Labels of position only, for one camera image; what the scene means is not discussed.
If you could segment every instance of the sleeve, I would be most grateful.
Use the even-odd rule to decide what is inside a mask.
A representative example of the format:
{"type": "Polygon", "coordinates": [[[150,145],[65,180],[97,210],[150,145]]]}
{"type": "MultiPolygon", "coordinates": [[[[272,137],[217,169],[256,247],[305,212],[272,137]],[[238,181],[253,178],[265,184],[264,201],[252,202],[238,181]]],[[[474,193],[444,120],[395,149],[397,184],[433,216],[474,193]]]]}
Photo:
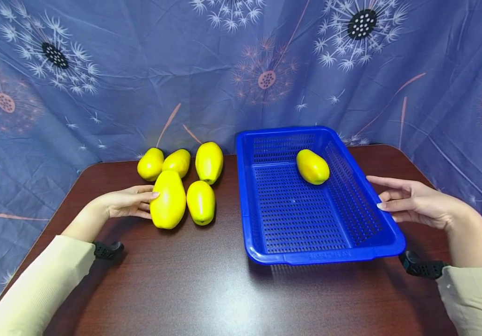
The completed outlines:
{"type": "Polygon", "coordinates": [[[0,301],[0,336],[42,335],[50,319],[86,276],[95,246],[56,236],[0,301]]]}
{"type": "Polygon", "coordinates": [[[437,283],[458,334],[482,336],[482,268],[447,266],[437,283]]]}

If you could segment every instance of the basket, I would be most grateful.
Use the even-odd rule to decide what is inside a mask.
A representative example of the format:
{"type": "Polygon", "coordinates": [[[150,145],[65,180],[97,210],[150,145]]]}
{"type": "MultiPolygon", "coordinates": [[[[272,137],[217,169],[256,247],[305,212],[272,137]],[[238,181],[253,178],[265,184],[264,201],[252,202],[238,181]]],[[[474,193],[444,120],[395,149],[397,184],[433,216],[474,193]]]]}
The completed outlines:
{"type": "Polygon", "coordinates": [[[400,254],[404,235],[335,131],[293,127],[237,135],[242,229],[247,254],[272,265],[362,261],[400,254]],[[326,160],[330,177],[307,183],[297,153],[326,160]]]}

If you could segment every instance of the brown table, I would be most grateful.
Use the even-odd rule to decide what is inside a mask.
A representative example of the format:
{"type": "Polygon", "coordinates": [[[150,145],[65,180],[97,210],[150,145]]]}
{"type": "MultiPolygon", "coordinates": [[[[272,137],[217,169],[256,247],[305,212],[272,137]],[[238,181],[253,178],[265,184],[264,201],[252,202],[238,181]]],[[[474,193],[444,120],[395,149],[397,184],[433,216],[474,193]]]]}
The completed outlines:
{"type": "MultiPolygon", "coordinates": [[[[368,175],[428,183],[398,149],[350,148],[368,175]]],[[[83,171],[39,237],[19,275],[93,198],[142,184],[137,162],[83,171]]],[[[184,184],[197,178],[191,169],[184,184]]],[[[242,239],[235,156],[214,185],[216,222],[198,227],[188,211],[172,231],[148,220],[111,219],[99,240],[119,240],[121,262],[97,260],[45,335],[456,335],[435,281],[407,275],[398,258],[320,266],[262,266],[242,239]]],[[[400,225],[408,249],[449,261],[443,233],[400,225]]]]}

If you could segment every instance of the blue fabric backdrop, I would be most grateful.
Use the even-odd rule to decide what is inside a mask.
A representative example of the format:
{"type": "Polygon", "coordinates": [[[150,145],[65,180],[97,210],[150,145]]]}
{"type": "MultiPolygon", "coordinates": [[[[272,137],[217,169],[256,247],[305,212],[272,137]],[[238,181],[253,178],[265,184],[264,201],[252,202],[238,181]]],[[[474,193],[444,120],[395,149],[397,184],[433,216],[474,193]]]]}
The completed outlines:
{"type": "Polygon", "coordinates": [[[89,165],[315,124],[482,213],[482,1],[0,0],[0,292],[89,165]]]}

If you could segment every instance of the finger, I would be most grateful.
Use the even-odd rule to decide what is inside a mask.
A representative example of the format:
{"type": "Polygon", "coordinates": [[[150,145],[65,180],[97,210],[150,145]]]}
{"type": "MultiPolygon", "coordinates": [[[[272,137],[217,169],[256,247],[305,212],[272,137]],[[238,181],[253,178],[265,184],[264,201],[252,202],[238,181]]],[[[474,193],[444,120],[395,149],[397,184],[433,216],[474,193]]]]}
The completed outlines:
{"type": "Polygon", "coordinates": [[[396,190],[396,189],[383,191],[381,194],[379,194],[379,199],[381,199],[382,202],[390,201],[391,199],[402,199],[402,198],[404,198],[403,192],[401,190],[396,190]]]}
{"type": "Polygon", "coordinates": [[[145,219],[151,219],[151,214],[149,212],[142,211],[142,210],[137,210],[137,212],[135,212],[134,216],[145,218],[145,219]]]}
{"type": "Polygon", "coordinates": [[[394,222],[401,223],[401,222],[414,222],[409,212],[396,212],[392,214],[392,219],[394,222]]]}
{"type": "Polygon", "coordinates": [[[415,201],[414,197],[404,198],[404,199],[395,199],[393,201],[382,202],[377,205],[378,208],[387,212],[397,212],[397,211],[407,211],[407,210],[415,211],[417,206],[418,206],[417,201],[415,201]]]}
{"type": "Polygon", "coordinates": [[[142,192],[141,194],[136,194],[134,196],[134,199],[135,199],[135,202],[149,203],[150,201],[152,201],[152,199],[156,199],[157,197],[159,197],[158,192],[148,191],[148,192],[142,192]]]}
{"type": "Polygon", "coordinates": [[[399,178],[378,176],[367,176],[366,180],[368,180],[370,183],[383,185],[393,189],[401,189],[404,185],[408,185],[412,182],[408,180],[400,180],[399,178]]]}
{"type": "Polygon", "coordinates": [[[134,187],[131,187],[131,189],[134,190],[136,194],[140,194],[142,192],[153,191],[153,185],[151,184],[135,185],[134,187]]]}
{"type": "Polygon", "coordinates": [[[138,208],[142,211],[149,211],[149,204],[146,202],[141,202],[138,208]]]}

